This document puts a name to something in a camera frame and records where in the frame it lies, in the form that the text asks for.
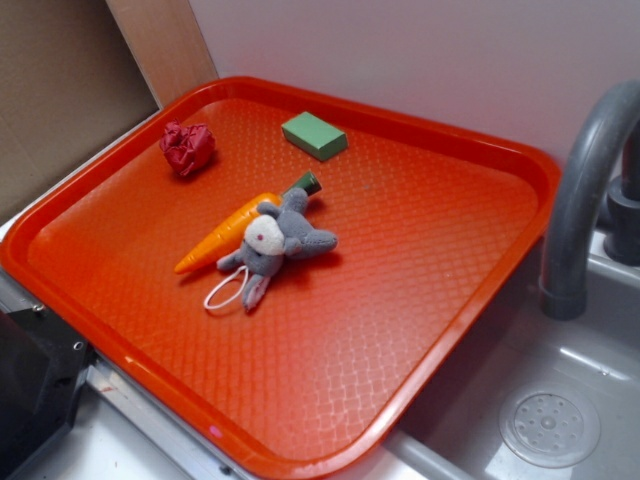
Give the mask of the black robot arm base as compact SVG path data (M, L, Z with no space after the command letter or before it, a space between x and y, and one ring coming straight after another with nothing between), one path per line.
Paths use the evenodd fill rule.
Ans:
M1 477L69 433L93 349L49 309L1 314Z

